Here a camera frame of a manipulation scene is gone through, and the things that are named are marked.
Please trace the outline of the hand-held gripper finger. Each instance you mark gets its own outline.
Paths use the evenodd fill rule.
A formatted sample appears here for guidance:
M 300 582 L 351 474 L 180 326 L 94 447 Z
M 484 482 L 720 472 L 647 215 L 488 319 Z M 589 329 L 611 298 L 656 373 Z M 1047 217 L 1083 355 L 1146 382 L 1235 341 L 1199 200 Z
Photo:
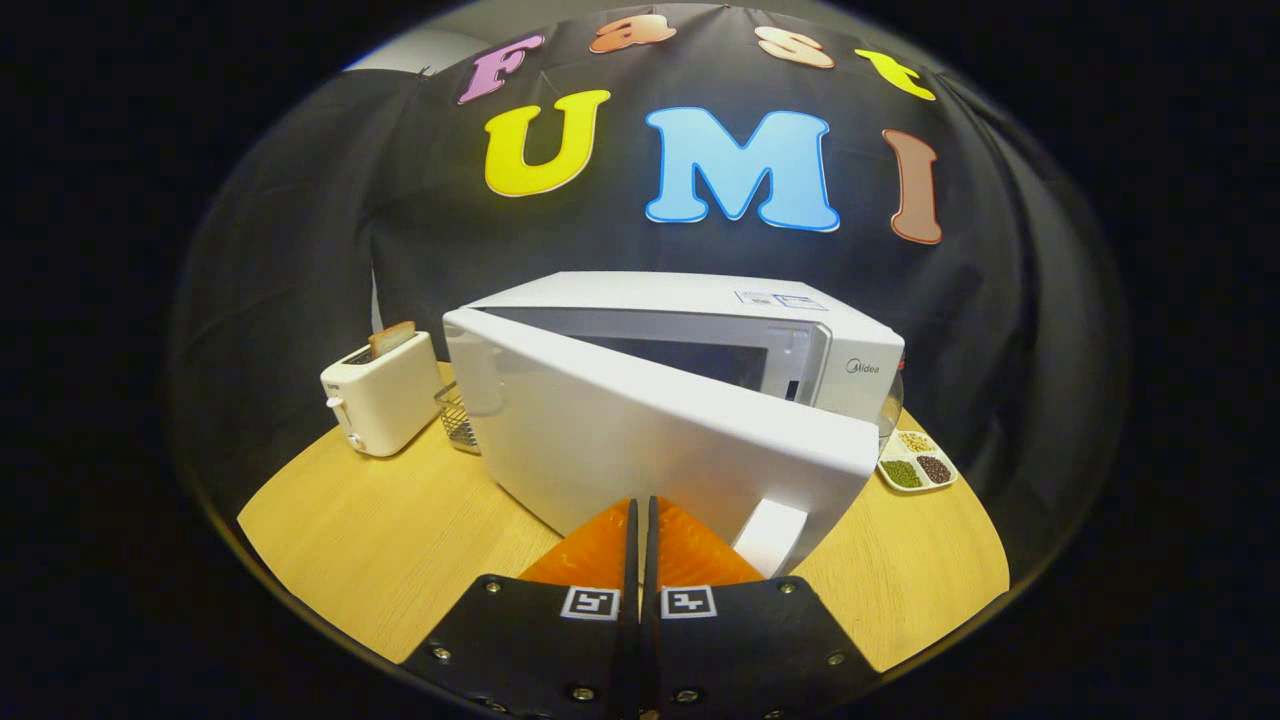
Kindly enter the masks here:
M 645 698 L 660 719 L 817 719 L 881 683 L 800 577 L 758 579 L 718 536 L 649 501 Z
M 636 717 L 637 519 L 621 500 L 522 575 L 476 577 L 403 669 L 502 719 Z

